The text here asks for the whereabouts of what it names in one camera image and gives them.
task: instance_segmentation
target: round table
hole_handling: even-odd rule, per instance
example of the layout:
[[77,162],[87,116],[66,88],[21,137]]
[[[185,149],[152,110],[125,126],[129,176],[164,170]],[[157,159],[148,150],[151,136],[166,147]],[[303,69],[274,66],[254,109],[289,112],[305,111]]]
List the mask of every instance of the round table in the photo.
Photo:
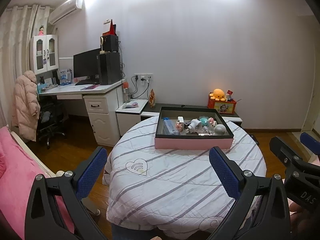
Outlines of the round table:
[[[130,229],[158,227],[177,239],[215,230],[234,199],[211,167],[209,150],[155,149],[157,121],[155,116],[132,127],[108,156],[103,176],[110,186],[107,219]],[[242,170],[265,176],[259,147],[241,127],[226,123],[234,141],[223,152]]]

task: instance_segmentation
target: puffer jacket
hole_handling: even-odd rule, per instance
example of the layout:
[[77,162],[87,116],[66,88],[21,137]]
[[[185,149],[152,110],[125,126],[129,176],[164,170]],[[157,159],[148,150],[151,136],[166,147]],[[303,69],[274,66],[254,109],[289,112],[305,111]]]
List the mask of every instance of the puffer jacket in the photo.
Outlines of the puffer jacket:
[[26,71],[15,83],[12,108],[12,125],[19,127],[19,133],[26,139],[36,141],[36,130],[40,113],[37,100],[36,75]]

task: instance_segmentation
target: monitor stand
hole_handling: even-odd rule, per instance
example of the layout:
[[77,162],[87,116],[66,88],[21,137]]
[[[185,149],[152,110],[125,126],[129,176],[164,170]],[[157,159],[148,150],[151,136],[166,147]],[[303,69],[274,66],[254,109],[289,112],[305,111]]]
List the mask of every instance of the monitor stand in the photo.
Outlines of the monitor stand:
[[90,84],[92,84],[92,85],[97,85],[97,84],[99,84],[99,80],[98,80],[98,79],[95,79],[94,76],[93,76],[93,77],[90,77],[90,79],[85,79],[85,80],[79,81],[79,82],[76,84],[76,86],[77,86],[77,85],[90,85]]

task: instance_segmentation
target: pink box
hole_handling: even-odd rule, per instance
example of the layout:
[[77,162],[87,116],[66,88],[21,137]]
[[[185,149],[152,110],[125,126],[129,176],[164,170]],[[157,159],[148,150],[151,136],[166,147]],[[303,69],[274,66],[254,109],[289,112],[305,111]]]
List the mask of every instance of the pink box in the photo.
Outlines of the pink box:
[[[213,117],[218,124],[223,124],[226,127],[224,135],[203,135],[198,134],[165,134],[164,118],[171,121],[174,126],[178,119],[182,116],[186,121],[199,119],[200,116]],[[221,115],[215,109],[208,108],[186,108],[186,107],[168,107],[163,106],[160,110],[159,120],[155,135],[156,149],[180,149],[180,150],[208,150],[214,146],[221,149],[229,149],[233,142],[233,133],[225,123]]]

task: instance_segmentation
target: storage box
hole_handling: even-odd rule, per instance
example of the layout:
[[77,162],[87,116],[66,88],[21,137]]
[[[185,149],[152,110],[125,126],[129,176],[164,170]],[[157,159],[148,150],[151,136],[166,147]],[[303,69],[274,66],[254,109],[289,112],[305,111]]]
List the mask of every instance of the storage box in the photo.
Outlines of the storage box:
[[[200,136],[195,133],[184,135],[181,133],[179,133],[179,135],[175,135],[175,133],[166,134],[163,129],[164,125],[168,127],[167,123],[165,124],[165,122],[167,122],[166,120],[170,120],[174,126],[178,120],[178,116],[182,116],[185,123],[192,119],[199,119],[200,116],[213,117],[218,124],[223,124],[227,131],[224,135]],[[229,149],[232,142],[233,133],[215,109],[169,106],[163,106],[160,109],[155,135],[156,149],[209,150],[214,146],[219,146],[221,149]]]
[[236,108],[236,101],[216,101],[208,99],[208,108],[210,109],[216,109],[218,113],[220,114],[234,114],[235,113],[235,108]]

